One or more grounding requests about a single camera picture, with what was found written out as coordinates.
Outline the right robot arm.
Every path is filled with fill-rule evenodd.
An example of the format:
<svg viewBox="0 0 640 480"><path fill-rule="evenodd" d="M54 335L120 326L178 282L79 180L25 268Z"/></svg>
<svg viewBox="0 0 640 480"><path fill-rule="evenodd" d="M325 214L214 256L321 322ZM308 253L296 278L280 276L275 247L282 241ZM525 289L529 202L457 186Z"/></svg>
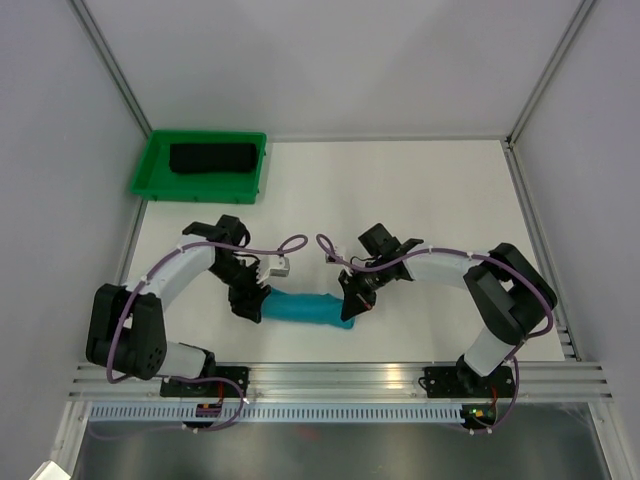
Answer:
<svg viewBox="0 0 640 480"><path fill-rule="evenodd" d="M501 243L486 253L444 247L423 248L422 239L400 242L377 223L358 237L369 254L362 266L344 264L341 320L373 309L377 291L392 281L435 282L467 291L483 321L476 340L456 361L447 384L470 397L498 388L496 376L507 359L553 323L557 296L520 250Z"/></svg>

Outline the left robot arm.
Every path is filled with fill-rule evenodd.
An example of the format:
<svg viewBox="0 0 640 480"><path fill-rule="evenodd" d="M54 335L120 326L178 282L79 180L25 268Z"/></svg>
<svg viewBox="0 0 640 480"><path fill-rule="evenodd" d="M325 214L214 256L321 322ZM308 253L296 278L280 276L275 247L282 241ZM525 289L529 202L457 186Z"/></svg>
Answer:
<svg viewBox="0 0 640 480"><path fill-rule="evenodd" d="M164 313L199 275L211 272L228 287L231 312L253 323L262 320L271 287L258 280L259 263L235 252L250 240L237 217L223 215L214 225L193 222L178 246L138 281L105 284L95 296L86 344L89 362L106 368L107 380L183 378L195 395L206 396L218 384L213 352L167 340Z"/></svg>

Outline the teal t shirt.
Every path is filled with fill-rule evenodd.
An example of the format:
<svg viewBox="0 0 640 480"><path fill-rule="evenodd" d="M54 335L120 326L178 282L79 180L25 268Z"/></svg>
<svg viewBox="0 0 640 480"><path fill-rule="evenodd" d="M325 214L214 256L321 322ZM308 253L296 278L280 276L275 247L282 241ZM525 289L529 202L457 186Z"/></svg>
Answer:
<svg viewBox="0 0 640 480"><path fill-rule="evenodd" d="M265 319L327 325L351 330L355 319L341 319L343 300L329 293L288 293L273 289L264 300L261 313Z"/></svg>

